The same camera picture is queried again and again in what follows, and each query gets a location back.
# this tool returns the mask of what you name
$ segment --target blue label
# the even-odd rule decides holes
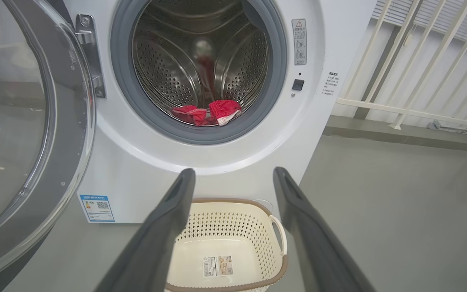
[[[115,222],[107,196],[80,195],[82,205],[91,222]]]

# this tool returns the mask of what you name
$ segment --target front-loading washing machine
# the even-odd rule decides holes
[[[272,170],[302,178],[375,2],[1,1],[0,270],[72,196],[141,223],[185,168],[277,214]],[[174,114],[217,100],[225,125]]]

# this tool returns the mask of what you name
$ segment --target qr code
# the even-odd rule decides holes
[[[109,209],[109,205],[107,204],[107,202],[96,202],[96,206],[99,209]]]

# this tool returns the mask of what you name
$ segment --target white plastic basket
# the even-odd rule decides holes
[[[280,233],[282,250],[272,223]],[[263,292],[287,269],[280,221],[261,204],[197,199],[174,243],[167,276],[171,292]]]

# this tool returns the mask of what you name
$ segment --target stainless steel drum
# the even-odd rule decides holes
[[[239,0],[155,0],[137,24],[133,58],[146,94],[169,115],[218,99],[245,111],[263,86],[268,46]]]

